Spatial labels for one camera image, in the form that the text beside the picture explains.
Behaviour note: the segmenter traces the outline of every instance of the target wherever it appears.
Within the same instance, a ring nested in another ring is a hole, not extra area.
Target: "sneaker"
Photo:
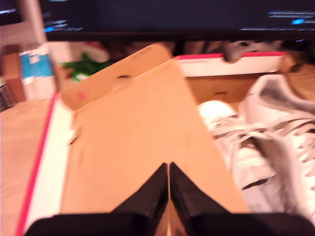
[[[283,75],[265,75],[239,109],[247,123],[268,127],[286,144],[287,161],[274,161],[285,178],[290,211],[315,224],[315,102],[295,96]]]
[[[246,124],[224,102],[204,102],[198,109],[252,212],[283,212],[282,181],[268,160],[273,153],[263,153],[260,147],[268,149],[263,144],[273,141],[273,137],[265,128]]]

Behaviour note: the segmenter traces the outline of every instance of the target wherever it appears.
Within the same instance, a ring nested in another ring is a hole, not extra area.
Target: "computer monitor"
[[[0,26],[21,22],[16,0],[0,0]]]
[[[48,40],[314,39],[315,0],[40,0]]]

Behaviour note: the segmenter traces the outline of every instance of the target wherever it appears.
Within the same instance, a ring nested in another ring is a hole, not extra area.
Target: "wooden surface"
[[[315,67],[303,65],[288,80],[302,97],[315,100]],[[49,101],[17,104],[1,117],[1,234],[14,235],[33,168]]]

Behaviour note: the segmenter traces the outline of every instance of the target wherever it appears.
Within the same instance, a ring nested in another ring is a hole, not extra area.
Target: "box flap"
[[[172,55],[164,46],[148,46],[65,89],[61,98],[70,109],[77,110],[107,94],[118,77],[134,78],[171,58]]]
[[[248,212],[176,60],[87,106],[75,123],[80,135],[71,147],[62,213],[112,211],[163,162],[175,162],[229,211]]]

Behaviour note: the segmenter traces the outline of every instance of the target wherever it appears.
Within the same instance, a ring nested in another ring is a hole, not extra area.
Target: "monitor bezel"
[[[315,40],[315,31],[47,32],[48,41]]]

